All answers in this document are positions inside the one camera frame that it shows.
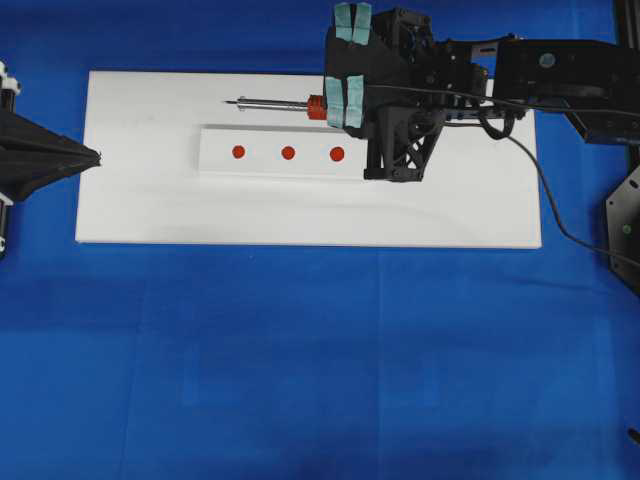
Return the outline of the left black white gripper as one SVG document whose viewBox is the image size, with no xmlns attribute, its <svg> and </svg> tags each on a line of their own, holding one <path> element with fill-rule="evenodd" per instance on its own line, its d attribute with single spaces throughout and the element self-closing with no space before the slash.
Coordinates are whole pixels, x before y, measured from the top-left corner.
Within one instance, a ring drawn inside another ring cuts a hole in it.
<svg viewBox="0 0 640 480">
<path fill-rule="evenodd" d="M 1 147 L 11 152 L 68 155 L 1 156 L 1 257 L 7 250 L 9 209 L 34 191 L 100 165 L 100 154 L 15 114 L 18 80 L 1 63 Z"/>
</svg>

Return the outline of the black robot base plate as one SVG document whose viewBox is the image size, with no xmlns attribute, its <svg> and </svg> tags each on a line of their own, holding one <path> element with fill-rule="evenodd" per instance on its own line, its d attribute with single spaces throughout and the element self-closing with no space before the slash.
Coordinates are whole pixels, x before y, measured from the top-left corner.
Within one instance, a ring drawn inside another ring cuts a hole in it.
<svg viewBox="0 0 640 480">
<path fill-rule="evenodd" d="M 605 201 L 610 251 L 639 262 L 639 168 L 634 169 Z M 639 268 L 611 258 L 610 270 L 639 295 Z"/>
</svg>

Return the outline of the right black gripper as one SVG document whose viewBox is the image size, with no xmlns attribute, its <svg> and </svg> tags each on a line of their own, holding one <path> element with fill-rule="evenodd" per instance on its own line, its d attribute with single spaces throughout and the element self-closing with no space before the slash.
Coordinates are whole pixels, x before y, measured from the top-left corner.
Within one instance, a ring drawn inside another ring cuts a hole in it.
<svg viewBox="0 0 640 480">
<path fill-rule="evenodd" d="M 445 124 L 475 119 L 495 41 L 437 41 L 431 19 L 339 3 L 325 41 L 327 124 L 367 139 L 366 180 L 420 182 Z"/>
</svg>

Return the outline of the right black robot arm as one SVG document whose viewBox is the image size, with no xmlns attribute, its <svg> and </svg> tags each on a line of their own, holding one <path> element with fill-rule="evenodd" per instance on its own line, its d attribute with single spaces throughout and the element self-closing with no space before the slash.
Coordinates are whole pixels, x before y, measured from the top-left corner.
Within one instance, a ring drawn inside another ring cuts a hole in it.
<svg viewBox="0 0 640 480">
<path fill-rule="evenodd" d="M 427 15 L 338 4 L 325 43 L 329 126 L 367 144 L 368 180 L 419 182 L 445 125 L 509 137 L 528 111 L 565 115 L 591 144 L 639 140 L 639 54 L 593 40 L 437 40 Z"/>
</svg>

